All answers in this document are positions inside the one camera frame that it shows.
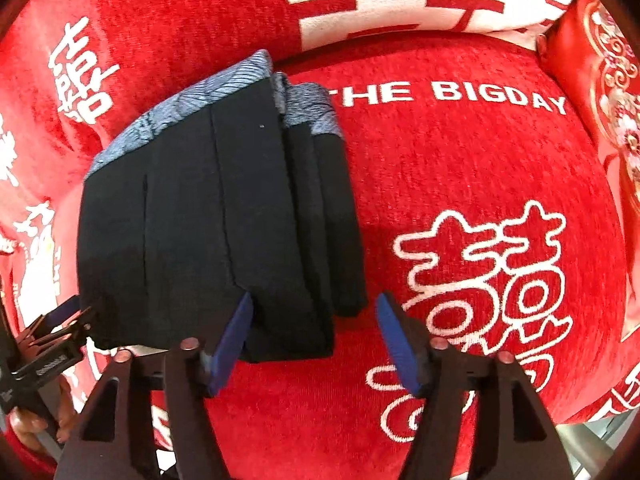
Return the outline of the person's left hand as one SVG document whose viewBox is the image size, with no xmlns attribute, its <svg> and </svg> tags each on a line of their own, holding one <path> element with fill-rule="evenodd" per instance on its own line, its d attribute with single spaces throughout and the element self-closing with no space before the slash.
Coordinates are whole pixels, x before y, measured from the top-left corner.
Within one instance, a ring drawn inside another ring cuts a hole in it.
<svg viewBox="0 0 640 480">
<path fill-rule="evenodd" d="M 55 440 L 57 440 L 59 444 L 64 444 L 70 437 L 78 419 L 78 413 L 74 408 L 72 392 L 70 391 L 70 384 L 64 376 L 58 378 L 58 393 L 60 394 L 60 403 L 58 404 L 58 414 L 56 415 L 58 431 L 56 432 Z M 14 408 L 9 414 L 9 424 L 17 436 L 17 439 L 20 440 L 26 448 L 36 453 L 50 456 L 48 450 L 38 439 L 38 436 L 47 429 L 47 422 L 44 419 L 30 411 Z"/>
</svg>

